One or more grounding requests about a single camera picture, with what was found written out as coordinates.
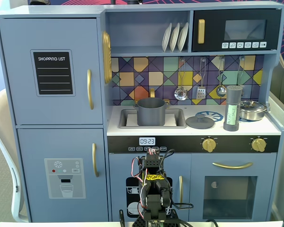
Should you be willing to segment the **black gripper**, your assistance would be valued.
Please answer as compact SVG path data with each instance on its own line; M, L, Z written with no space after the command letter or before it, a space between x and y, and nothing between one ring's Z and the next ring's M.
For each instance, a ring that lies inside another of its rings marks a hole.
M147 161L159 161L160 160L160 150L158 148L149 148L145 159Z

